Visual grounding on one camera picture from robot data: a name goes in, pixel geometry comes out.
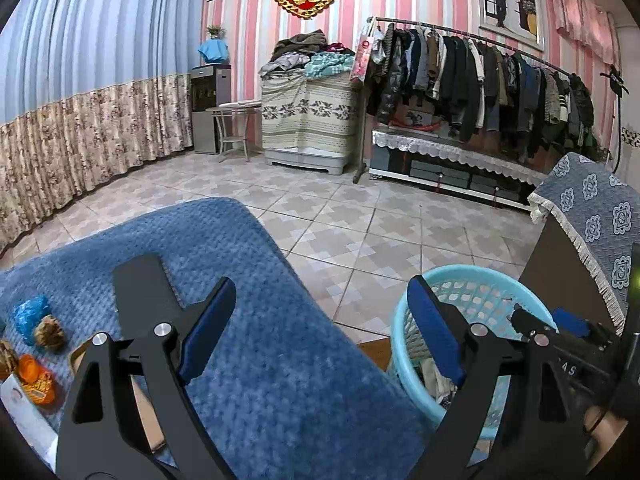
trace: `blue curtain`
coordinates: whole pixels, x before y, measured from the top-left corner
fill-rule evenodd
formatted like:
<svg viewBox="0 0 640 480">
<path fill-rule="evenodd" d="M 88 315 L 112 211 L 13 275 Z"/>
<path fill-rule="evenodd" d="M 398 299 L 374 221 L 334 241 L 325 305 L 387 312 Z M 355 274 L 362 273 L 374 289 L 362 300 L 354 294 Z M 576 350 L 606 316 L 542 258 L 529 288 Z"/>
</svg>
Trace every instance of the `blue curtain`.
<svg viewBox="0 0 640 480">
<path fill-rule="evenodd" d="M 203 0 L 20 0 L 0 32 L 0 251 L 73 197 L 192 144 Z"/>
</svg>

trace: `light blue plastic basket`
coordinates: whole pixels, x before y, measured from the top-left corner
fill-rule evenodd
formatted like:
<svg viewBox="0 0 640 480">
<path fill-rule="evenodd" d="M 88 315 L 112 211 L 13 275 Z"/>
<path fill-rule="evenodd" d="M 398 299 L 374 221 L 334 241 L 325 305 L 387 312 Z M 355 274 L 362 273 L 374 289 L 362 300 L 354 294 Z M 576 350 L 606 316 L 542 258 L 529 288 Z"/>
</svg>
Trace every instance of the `light blue plastic basket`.
<svg viewBox="0 0 640 480">
<path fill-rule="evenodd" d="M 549 311 L 527 287 L 496 270 L 468 265 L 438 267 L 422 275 L 440 301 L 455 305 L 469 324 L 483 323 L 500 337 L 519 339 L 507 315 L 516 303 L 538 319 L 558 329 Z M 446 411 L 425 389 L 414 371 L 414 364 L 430 353 L 402 295 L 391 325 L 392 359 L 388 368 L 415 405 L 427 415 L 434 427 Z M 494 440 L 509 389 L 509 378 L 498 378 L 494 399 L 482 428 L 481 440 Z"/>
</svg>

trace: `blue blanket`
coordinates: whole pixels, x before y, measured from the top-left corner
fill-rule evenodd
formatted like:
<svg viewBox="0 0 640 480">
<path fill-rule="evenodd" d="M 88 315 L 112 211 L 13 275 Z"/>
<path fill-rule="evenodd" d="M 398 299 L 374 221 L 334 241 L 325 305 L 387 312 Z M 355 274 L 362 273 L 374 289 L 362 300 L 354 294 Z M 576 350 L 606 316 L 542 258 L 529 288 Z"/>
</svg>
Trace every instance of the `blue blanket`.
<svg viewBox="0 0 640 480">
<path fill-rule="evenodd" d="M 309 296 L 274 241 L 235 200 L 153 212 L 0 273 L 0 317 L 45 294 L 69 349 L 95 332 L 120 336 L 111 271 L 154 252 L 183 304 L 222 276 L 236 310 L 188 395 L 238 478 L 404 479 L 429 431 L 404 392 Z M 18 353 L 33 352 L 8 322 Z M 67 355 L 43 354 L 68 392 Z M 62 410 L 48 419 L 57 430 Z"/>
</svg>

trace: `tiled floor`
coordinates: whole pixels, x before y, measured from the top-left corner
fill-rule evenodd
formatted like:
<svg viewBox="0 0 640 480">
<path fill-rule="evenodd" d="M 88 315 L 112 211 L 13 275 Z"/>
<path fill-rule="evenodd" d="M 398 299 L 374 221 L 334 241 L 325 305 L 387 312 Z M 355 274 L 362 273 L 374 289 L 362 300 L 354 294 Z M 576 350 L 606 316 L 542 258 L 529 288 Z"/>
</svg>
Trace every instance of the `tiled floor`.
<svg viewBox="0 0 640 480">
<path fill-rule="evenodd" d="M 267 166 L 264 158 L 189 152 L 148 164 L 85 196 L 34 229 L 0 270 L 135 216 L 205 196 L 228 196 L 258 218 L 309 293 L 355 342 L 389 334 L 417 273 L 476 264 L 519 277 L 540 236 L 528 215 L 368 175 Z"/>
</svg>

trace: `fringe trim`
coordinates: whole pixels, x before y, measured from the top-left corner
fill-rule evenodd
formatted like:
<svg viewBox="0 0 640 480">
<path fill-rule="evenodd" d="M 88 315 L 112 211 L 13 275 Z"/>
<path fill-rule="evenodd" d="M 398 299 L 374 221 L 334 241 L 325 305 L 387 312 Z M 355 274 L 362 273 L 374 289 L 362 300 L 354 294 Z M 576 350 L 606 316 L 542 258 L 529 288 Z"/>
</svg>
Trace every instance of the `fringe trim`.
<svg viewBox="0 0 640 480">
<path fill-rule="evenodd" d="M 607 310 L 609 311 L 613 325 L 616 327 L 616 333 L 621 335 L 622 330 L 625 327 L 625 315 L 622 313 L 622 308 L 620 307 L 618 298 L 614 294 L 609 280 L 604 275 L 604 272 L 602 272 L 598 261 L 591 254 L 591 251 L 582 237 L 578 234 L 578 231 L 574 229 L 564 213 L 560 211 L 558 206 L 551 202 L 551 200 L 548 200 L 537 193 L 531 193 L 529 195 L 529 203 L 533 206 L 531 219 L 534 223 L 540 222 L 541 218 L 544 218 L 548 213 L 551 213 L 569 237 L 569 240 L 573 242 L 575 249 L 578 251 L 578 256 L 580 256 L 581 262 L 596 282 L 598 291 L 607 305 Z"/>
</svg>

